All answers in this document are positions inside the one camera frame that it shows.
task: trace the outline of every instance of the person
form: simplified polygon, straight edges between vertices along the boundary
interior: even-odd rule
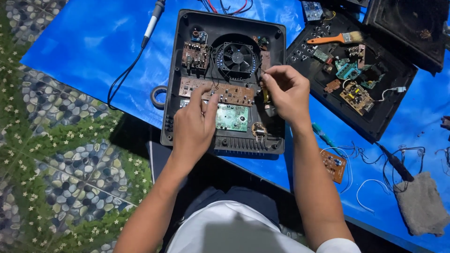
[[[345,223],[339,194],[325,170],[309,115],[309,81],[290,66],[262,75],[278,114],[292,129],[294,193],[309,248],[280,232],[273,200],[242,187],[202,193],[180,227],[165,241],[166,253],[360,253]],[[210,147],[218,94],[208,104],[192,92],[174,117],[173,151],[152,190],[125,224],[114,252],[155,252],[168,229],[182,180]]]

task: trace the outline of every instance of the soldering iron cable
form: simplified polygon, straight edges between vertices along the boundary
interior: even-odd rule
[[[111,101],[114,98],[114,96],[116,95],[117,91],[119,90],[120,86],[122,86],[122,83],[125,81],[126,77],[128,76],[128,74],[131,72],[131,70],[133,69],[133,67],[136,65],[136,63],[138,62],[142,52],[144,51],[147,43],[150,40],[150,37],[155,29],[156,23],[158,22],[159,18],[161,17],[161,14],[164,12],[164,7],[166,4],[166,0],[157,0],[156,4],[155,4],[155,9],[153,10],[152,13],[152,17],[150,18],[150,22],[148,23],[147,29],[145,30],[144,33],[144,38],[142,39],[142,43],[141,43],[141,50],[138,54],[138,57],[136,58],[136,60],[130,65],[130,67],[128,67],[111,85],[111,87],[109,88],[108,91],[108,100],[107,100],[107,104],[108,107],[111,110],[117,110],[117,108],[114,108],[113,106],[111,106]],[[113,88],[116,85],[116,83],[122,78],[122,80],[120,81],[120,83],[117,85],[117,88],[114,90],[113,92]]]

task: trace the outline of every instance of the electrical tape roll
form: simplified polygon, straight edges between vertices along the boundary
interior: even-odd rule
[[[150,100],[152,101],[153,105],[156,108],[158,108],[160,110],[164,110],[165,103],[160,103],[160,102],[156,101],[156,96],[161,93],[167,93],[167,86],[160,85],[160,86],[155,87],[152,90],[152,93],[150,94]]]

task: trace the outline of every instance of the brown circuit board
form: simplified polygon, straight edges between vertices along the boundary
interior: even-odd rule
[[[178,93],[178,95],[190,98],[192,91],[202,85],[212,85],[212,90],[203,94],[203,100],[209,100],[214,93],[218,93],[220,96],[220,103],[243,106],[253,106],[253,104],[255,103],[253,100],[255,91],[252,88],[245,88],[225,83],[213,83],[212,81],[199,80],[188,77],[181,78],[180,92]]]
[[[266,71],[270,67],[270,52],[261,51],[261,70]]]
[[[329,84],[327,84],[324,91],[326,91],[327,93],[332,93],[333,91],[337,90],[339,87],[341,87],[341,81],[339,79],[336,79],[336,80],[331,81]]]
[[[357,85],[356,82],[350,82],[340,96],[361,116],[370,112],[374,107],[374,100],[363,87]]]
[[[322,159],[324,161],[325,168],[331,175],[331,179],[340,184],[342,182],[342,177],[344,176],[345,166],[347,165],[347,161],[337,156],[327,150],[324,150],[320,153]]]
[[[185,41],[181,65],[190,69],[204,69],[208,67],[208,45]]]

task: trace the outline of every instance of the gray cloth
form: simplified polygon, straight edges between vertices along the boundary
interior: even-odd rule
[[[413,235],[426,233],[441,236],[450,222],[450,216],[442,204],[436,182],[430,172],[419,173],[413,182],[401,182],[394,187],[400,212]]]

